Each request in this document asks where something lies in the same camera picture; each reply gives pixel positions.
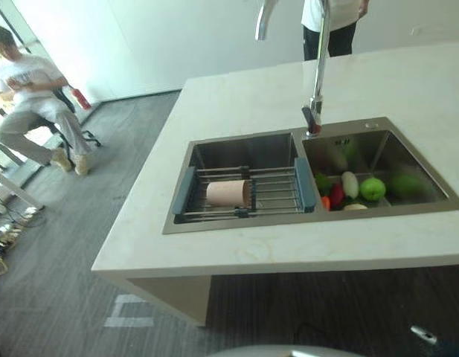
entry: black pants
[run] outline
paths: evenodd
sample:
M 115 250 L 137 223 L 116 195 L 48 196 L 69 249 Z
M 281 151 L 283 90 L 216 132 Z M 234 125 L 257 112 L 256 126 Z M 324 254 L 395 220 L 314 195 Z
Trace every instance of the black pants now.
M 352 54 L 351 43 L 355 35 L 355 29 L 356 22 L 330 32 L 328 53 L 331 57 Z M 306 61 L 317 59 L 319 36 L 319 32 L 314 32 L 304 26 L 304 58 Z

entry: marble countertop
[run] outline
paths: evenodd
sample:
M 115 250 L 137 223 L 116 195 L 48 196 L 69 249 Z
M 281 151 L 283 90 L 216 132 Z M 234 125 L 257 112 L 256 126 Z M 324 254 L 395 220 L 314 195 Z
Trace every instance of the marble countertop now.
M 459 210 L 162 234 L 189 141 L 304 126 L 314 69 L 188 80 L 92 270 L 133 278 L 458 264 Z M 329 59 L 323 92 L 323 123 L 388 117 L 459 195 L 459 42 Z

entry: sneaker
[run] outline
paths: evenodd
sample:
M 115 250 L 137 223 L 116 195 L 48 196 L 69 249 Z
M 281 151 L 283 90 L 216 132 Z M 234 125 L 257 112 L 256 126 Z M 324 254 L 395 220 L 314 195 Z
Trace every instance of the sneaker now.
M 89 173 L 89 168 L 87 167 L 87 156 L 86 155 L 75 155 L 75 173 L 77 175 L 83 176 Z
M 52 153 L 51 164 L 59 166 L 66 172 L 72 168 L 72 164 L 65 155 L 65 151 L 62 147 L 58 147 Z

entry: white shirt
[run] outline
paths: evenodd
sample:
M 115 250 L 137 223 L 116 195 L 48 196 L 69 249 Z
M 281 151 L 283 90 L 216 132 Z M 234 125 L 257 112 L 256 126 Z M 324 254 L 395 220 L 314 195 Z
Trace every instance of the white shirt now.
M 358 10 L 362 0 L 331 0 L 330 31 L 344 28 L 358 20 Z M 309 30 L 320 32 L 320 0 L 305 0 L 302 25 Z
M 51 61 L 32 54 L 22 54 L 22 57 L 15 62 L 3 59 L 0 65 L 0 92 L 11 90 L 6 84 L 10 78 L 24 85 L 30 82 L 49 83 L 61 77 L 63 77 L 62 73 Z M 14 102 L 19 104 L 30 98 L 53 96 L 52 91 L 31 92 L 23 89 L 14 95 Z

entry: metal rack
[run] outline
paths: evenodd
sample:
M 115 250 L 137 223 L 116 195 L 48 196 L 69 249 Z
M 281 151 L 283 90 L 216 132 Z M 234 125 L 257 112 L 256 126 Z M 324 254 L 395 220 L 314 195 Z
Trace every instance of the metal rack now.
M 306 184 L 308 162 L 296 159 L 292 167 L 250 169 L 247 166 L 196 169 L 189 167 L 173 204 L 176 223 L 242 219 L 275 214 L 308 213 L 313 210 Z M 214 207 L 207 203 L 206 190 L 211 182 L 249 180 L 249 207 Z

